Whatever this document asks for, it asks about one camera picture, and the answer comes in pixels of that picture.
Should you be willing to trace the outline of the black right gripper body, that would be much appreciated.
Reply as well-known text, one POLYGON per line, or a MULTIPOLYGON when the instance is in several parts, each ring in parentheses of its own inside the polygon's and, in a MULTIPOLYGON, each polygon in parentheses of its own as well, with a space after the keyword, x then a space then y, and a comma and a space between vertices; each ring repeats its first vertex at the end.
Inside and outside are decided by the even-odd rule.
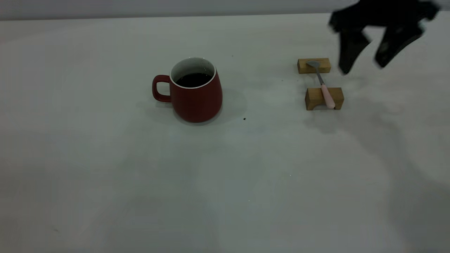
POLYGON ((334 32, 362 30, 366 26, 403 27, 433 20, 441 6, 432 0, 359 0, 333 11, 329 26, 334 32))

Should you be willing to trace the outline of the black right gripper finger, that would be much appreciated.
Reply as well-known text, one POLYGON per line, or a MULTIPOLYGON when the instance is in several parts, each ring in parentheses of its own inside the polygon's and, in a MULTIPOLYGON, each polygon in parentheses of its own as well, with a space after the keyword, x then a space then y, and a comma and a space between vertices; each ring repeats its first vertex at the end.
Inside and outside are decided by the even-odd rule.
POLYGON ((339 69, 343 75, 347 75, 353 68, 361 52, 370 44, 364 29, 344 29, 339 32, 340 53, 339 69))
POLYGON ((420 38, 423 33, 424 30, 418 24, 387 27, 375 55, 378 66, 386 67, 400 51, 420 38))

